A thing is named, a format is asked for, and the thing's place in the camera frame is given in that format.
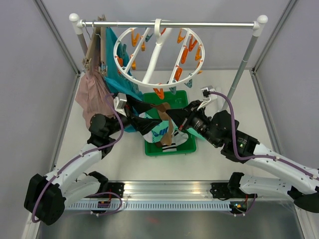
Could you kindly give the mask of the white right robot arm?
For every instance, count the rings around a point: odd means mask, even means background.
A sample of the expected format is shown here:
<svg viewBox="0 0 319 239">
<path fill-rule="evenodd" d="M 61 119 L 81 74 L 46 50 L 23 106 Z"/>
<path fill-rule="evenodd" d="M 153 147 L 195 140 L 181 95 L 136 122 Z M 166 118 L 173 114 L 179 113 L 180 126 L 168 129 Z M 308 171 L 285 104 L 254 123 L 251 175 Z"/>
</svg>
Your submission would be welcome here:
<svg viewBox="0 0 319 239">
<path fill-rule="evenodd" d="M 205 109 L 200 108 L 201 104 L 201 101 L 193 101 L 185 108 L 167 110 L 166 113 L 180 129 L 192 128 L 214 147 L 220 147 L 221 154 L 227 159 L 275 176 L 260 178 L 234 172 L 227 185 L 230 195 L 282 196 L 305 211 L 318 213 L 318 169 L 296 163 L 239 131 L 239 122 L 233 113 L 223 110 L 207 117 Z"/>
</svg>

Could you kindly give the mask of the mint green patterned sock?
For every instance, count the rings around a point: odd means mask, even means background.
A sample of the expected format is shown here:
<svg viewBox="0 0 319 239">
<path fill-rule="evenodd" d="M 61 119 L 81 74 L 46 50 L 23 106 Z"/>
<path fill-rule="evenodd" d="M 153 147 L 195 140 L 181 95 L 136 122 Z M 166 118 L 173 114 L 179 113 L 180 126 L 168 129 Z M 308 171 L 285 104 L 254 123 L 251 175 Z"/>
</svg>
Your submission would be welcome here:
<svg viewBox="0 0 319 239">
<path fill-rule="evenodd" d="M 166 112 L 158 111 L 159 118 L 162 122 L 154 127 L 149 133 L 143 135 L 143 138 L 148 143 L 160 143 L 170 145 L 172 142 L 172 133 L 174 126 L 171 118 Z"/>
</svg>

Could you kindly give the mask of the brown sock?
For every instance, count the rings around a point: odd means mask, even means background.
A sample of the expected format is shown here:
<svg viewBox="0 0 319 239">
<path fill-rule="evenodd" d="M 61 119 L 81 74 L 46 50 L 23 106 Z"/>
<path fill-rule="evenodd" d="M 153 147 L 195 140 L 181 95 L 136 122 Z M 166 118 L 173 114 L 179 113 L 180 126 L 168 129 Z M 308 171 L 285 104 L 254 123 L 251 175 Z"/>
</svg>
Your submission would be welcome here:
<svg viewBox="0 0 319 239">
<path fill-rule="evenodd" d="M 173 123 L 166 110 L 171 109 L 169 103 L 164 102 L 160 104 L 157 109 L 161 123 L 152 129 L 152 141 L 157 148 L 163 146 L 171 146 L 173 144 Z"/>
</svg>

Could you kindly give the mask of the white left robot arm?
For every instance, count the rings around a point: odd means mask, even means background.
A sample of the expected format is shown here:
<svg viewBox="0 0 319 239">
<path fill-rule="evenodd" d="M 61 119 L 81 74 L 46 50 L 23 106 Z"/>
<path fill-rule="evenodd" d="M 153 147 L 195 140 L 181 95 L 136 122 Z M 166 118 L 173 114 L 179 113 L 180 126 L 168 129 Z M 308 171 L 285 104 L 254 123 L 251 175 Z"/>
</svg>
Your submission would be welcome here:
<svg viewBox="0 0 319 239">
<path fill-rule="evenodd" d="M 77 178 L 111 152 L 128 126 L 145 135 L 161 123 L 160 119 L 139 117 L 139 114 L 160 106 L 137 100 L 131 95 L 109 94 L 105 102 L 114 117 L 94 114 L 89 120 L 91 135 L 83 148 L 62 167 L 44 176 L 35 174 L 30 179 L 24 208 L 31 213 L 33 223 L 43 222 L 49 226 L 61 217 L 66 207 L 82 198 L 105 197 L 109 191 L 107 177 L 94 171 L 80 181 Z"/>
</svg>

